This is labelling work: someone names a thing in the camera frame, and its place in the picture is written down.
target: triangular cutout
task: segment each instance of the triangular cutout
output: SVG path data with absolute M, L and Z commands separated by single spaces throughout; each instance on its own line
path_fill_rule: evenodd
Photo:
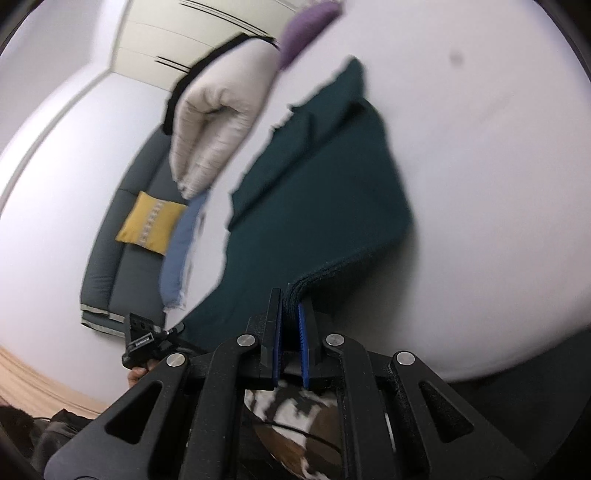
M 106 425 L 105 431 L 132 445 L 138 443 L 161 390 L 161 383 L 152 383 Z
M 458 412 L 431 383 L 422 382 L 418 387 L 433 418 L 439 439 L 443 443 L 453 442 L 474 431 L 474 425 Z

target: black cable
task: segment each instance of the black cable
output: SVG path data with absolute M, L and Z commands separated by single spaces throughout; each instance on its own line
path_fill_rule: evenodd
M 272 427 L 277 427 L 279 429 L 290 430 L 292 432 L 299 433 L 300 435 L 303 435 L 306 438 L 316 440 L 317 442 L 320 442 L 320 443 L 326 445 L 327 447 L 332 448 L 333 450 L 338 452 L 339 455 L 341 455 L 341 449 L 339 447 L 337 447 L 334 443 L 330 443 L 328 440 L 324 440 L 322 437 L 318 437 L 317 435 L 314 435 L 313 433 L 304 432 L 302 430 L 296 429 L 295 427 L 291 427 L 289 425 L 284 425 L 282 423 L 277 423 L 276 421 L 261 420 L 257 416 L 255 416 L 255 418 L 259 423 L 262 423 L 263 425 L 270 425 Z

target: purple pillow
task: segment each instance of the purple pillow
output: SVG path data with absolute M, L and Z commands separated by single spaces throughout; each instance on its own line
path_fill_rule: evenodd
M 280 69 L 291 62 L 336 18 L 343 9 L 340 3 L 327 0 L 298 13 L 285 27 L 281 38 Z

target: human hand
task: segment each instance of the human hand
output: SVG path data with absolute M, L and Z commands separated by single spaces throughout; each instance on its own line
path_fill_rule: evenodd
M 151 358 L 150 360 L 148 360 L 148 368 L 133 367 L 131 370 L 129 370 L 129 373 L 127 374 L 127 383 L 129 384 L 129 387 L 134 387 L 135 384 L 142 379 L 142 377 L 144 377 L 148 372 L 151 372 L 154 368 L 156 368 L 156 365 L 158 365 L 158 363 L 159 360 Z

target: mattress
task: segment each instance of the mattress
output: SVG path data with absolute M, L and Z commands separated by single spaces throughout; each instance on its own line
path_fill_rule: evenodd
M 274 86 L 213 185 L 187 309 L 219 282 L 230 194 L 271 128 L 346 59 L 365 66 L 414 229 L 338 314 L 369 350 L 448 381 L 508 368 L 591 317 L 591 83 L 532 0 L 356 0 Z

